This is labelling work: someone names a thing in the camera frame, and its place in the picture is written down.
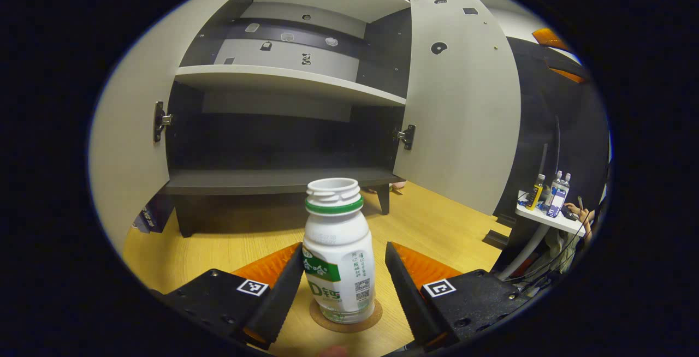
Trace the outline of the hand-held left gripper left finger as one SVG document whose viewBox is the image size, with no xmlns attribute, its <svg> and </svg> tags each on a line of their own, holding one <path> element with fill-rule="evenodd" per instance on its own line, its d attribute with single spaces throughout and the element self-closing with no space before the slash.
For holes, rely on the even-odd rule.
<svg viewBox="0 0 699 357">
<path fill-rule="evenodd" d="M 150 292 L 220 337 L 269 349 L 299 288 L 301 250 L 300 242 L 293 243 L 235 271 L 212 268 L 168 293 Z"/>
</svg>

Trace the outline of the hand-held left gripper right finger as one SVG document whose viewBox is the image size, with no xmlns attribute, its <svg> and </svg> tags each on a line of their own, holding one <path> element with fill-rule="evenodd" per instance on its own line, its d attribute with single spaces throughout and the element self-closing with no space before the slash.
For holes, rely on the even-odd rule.
<svg viewBox="0 0 699 357">
<path fill-rule="evenodd" d="M 396 242 L 386 245 L 386 266 L 422 350 L 479 337 L 531 300 L 486 270 L 462 272 Z"/>
</svg>

